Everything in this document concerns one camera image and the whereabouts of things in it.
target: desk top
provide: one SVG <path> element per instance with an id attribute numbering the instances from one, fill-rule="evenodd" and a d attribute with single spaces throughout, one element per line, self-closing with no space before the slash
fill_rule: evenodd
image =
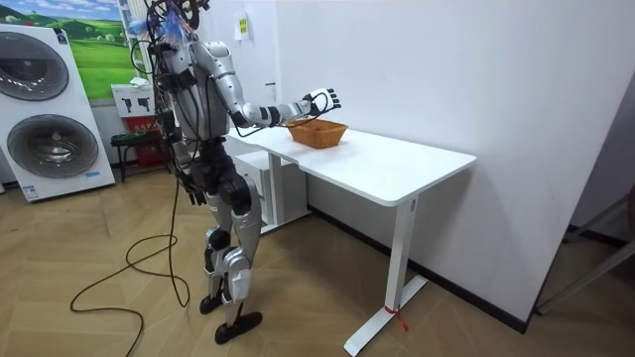
<path id="1" fill-rule="evenodd" d="M 472 155 L 350 129 L 338 146 L 321 150 L 293 141 L 286 128 L 267 128 L 247 138 L 232 128 L 228 135 L 384 206 L 398 205 L 476 160 Z"/>

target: wooden basket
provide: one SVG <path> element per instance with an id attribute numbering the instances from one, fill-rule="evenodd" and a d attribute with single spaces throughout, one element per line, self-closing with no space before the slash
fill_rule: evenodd
<path id="1" fill-rule="evenodd" d="M 294 141 L 315 149 L 326 149 L 339 144 L 348 126 L 320 119 L 296 120 L 288 126 Z"/>

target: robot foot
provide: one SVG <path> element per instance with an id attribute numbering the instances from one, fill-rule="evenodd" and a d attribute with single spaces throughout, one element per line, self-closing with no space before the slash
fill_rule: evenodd
<path id="1" fill-rule="evenodd" d="M 227 327 L 227 323 L 218 326 L 214 339 L 217 344 L 223 344 L 236 336 L 251 331 L 260 322 L 262 322 L 262 313 L 258 311 L 238 316 L 232 327 Z"/>
<path id="2" fill-rule="evenodd" d="M 198 310 L 200 311 L 201 314 L 208 314 L 216 310 L 216 308 L 221 305 L 222 305 L 222 298 L 220 297 L 220 295 L 216 297 L 206 296 L 200 301 Z"/>

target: wooden floor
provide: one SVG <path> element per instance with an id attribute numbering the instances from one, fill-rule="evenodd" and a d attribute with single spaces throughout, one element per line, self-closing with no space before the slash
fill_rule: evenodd
<path id="1" fill-rule="evenodd" d="M 174 184 L 157 173 L 36 204 L 27 204 L 15 189 L 0 195 L 0 355 L 124 356 L 138 328 L 135 316 L 73 314 L 68 302 L 122 267 L 137 239 L 168 231 Z M 179 307 L 168 279 L 132 271 L 94 288 L 78 305 L 141 311 L 146 329 L 134 353 L 139 357 L 346 356 L 344 341 L 382 306 L 388 258 L 309 216 L 261 240 L 245 310 L 262 311 L 264 321 L 217 346 L 213 333 L 224 313 L 198 313 L 206 290 L 202 237 L 212 224 L 206 208 L 182 197 L 174 261 L 190 283 L 188 308 Z M 142 245 L 132 258 L 166 242 Z M 591 242 L 565 246 L 546 294 L 610 252 Z M 160 255 L 142 267 L 166 272 L 166 262 Z M 611 275 L 535 317 L 526 335 L 432 284 L 404 315 L 410 332 L 391 321 L 361 356 L 635 356 L 635 287 Z"/>

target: gray door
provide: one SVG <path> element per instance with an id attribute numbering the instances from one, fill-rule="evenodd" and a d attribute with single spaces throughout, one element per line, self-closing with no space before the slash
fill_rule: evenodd
<path id="1" fill-rule="evenodd" d="M 55 50 L 27 35 L 0 32 L 0 92 L 47 100 L 60 95 L 67 84 L 68 70 Z"/>
<path id="2" fill-rule="evenodd" d="M 69 178 L 88 171 L 99 147 L 83 124 L 43 114 L 18 123 L 7 137 L 9 155 L 24 170 L 45 178 Z"/>

